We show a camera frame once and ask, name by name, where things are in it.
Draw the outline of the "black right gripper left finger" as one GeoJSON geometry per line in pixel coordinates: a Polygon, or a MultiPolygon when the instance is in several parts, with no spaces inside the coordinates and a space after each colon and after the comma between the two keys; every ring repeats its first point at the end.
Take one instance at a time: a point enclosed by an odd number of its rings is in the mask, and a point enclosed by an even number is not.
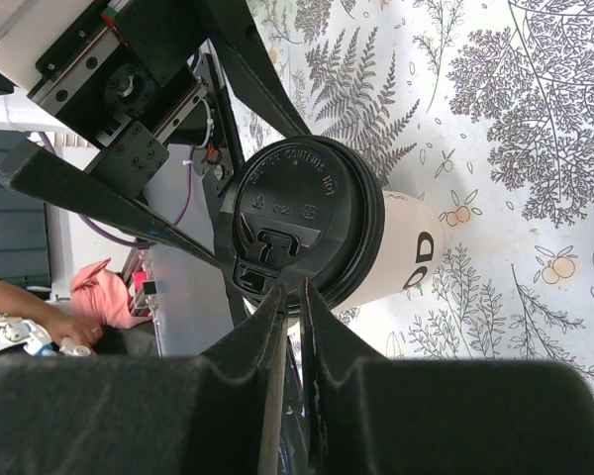
{"type": "Polygon", "coordinates": [[[193,357],[0,357],[0,474],[273,474],[286,290],[193,357]]]}

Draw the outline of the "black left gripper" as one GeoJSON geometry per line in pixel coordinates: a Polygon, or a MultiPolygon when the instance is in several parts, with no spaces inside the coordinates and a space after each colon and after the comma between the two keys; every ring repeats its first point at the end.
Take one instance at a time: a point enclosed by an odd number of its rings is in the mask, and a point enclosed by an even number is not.
{"type": "MultiPolygon", "coordinates": [[[[284,137],[310,135],[248,4],[192,5],[236,97],[284,137]]],[[[192,5],[91,2],[38,59],[42,78],[29,97],[99,152],[85,173],[24,139],[0,161],[0,184],[216,267],[207,247],[132,199],[167,161],[166,143],[207,95],[188,63],[205,39],[192,5]]]]}

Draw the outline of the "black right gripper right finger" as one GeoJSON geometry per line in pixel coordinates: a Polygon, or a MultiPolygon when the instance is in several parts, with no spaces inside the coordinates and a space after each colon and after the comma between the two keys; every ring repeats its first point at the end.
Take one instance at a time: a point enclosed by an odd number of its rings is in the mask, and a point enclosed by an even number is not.
{"type": "Polygon", "coordinates": [[[594,474],[594,400],[560,363],[390,359],[301,288],[317,474],[594,474]]]}

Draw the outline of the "white paper coffee cup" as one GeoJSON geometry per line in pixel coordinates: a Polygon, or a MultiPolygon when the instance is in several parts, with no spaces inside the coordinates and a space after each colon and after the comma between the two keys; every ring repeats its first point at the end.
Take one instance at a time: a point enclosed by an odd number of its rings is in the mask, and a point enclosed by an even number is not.
{"type": "Polygon", "coordinates": [[[384,233],[375,261],[356,290],[329,306],[335,313],[414,287],[439,266],[445,234],[436,212],[403,193],[385,191],[383,196],[384,233]]]}

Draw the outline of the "black plastic cup lid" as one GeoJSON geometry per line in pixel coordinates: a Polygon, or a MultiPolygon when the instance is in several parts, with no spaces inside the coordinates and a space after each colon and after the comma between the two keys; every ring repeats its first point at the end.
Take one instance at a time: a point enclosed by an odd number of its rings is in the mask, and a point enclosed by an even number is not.
{"type": "Polygon", "coordinates": [[[340,142],[303,136],[266,146],[246,167],[240,211],[269,234],[247,261],[285,286],[291,314],[304,280],[328,306],[340,303],[366,277],[384,233],[384,196],[369,164],[340,142]]]}

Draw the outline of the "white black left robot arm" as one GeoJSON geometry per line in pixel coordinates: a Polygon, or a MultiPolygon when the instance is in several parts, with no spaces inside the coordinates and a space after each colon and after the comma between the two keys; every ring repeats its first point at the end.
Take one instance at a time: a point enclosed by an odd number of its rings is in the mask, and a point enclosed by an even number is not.
{"type": "Polygon", "coordinates": [[[244,160],[229,96],[285,137],[308,126],[244,1],[0,1],[0,75],[96,147],[78,169],[31,141],[0,161],[0,183],[145,241],[214,254],[140,199],[170,143],[244,160]]]}

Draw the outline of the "pink cloth in background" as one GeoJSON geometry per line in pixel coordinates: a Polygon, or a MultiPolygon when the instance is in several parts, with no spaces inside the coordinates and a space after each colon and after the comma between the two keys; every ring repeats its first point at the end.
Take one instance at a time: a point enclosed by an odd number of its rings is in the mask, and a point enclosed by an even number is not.
{"type": "Polygon", "coordinates": [[[131,295],[121,277],[108,269],[110,258],[81,268],[70,281],[72,314],[99,326],[128,330],[151,321],[130,313],[131,295]]]}

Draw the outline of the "person hand in background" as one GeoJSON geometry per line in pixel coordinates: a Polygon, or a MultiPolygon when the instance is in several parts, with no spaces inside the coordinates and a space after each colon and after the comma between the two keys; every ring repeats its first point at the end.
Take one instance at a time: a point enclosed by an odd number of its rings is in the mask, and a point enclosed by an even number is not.
{"type": "Polygon", "coordinates": [[[31,320],[42,326],[60,344],[66,337],[92,347],[103,336],[102,328],[52,306],[30,292],[0,281],[0,314],[31,320]]]}

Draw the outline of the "floral patterned table mat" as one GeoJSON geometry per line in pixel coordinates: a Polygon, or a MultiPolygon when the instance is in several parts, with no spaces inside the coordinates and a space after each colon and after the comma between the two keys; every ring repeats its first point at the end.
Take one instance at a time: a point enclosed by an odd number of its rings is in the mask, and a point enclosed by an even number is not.
{"type": "Polygon", "coordinates": [[[341,318],[389,357],[564,363],[594,398],[594,1],[252,1],[310,129],[445,230],[341,318]]]}

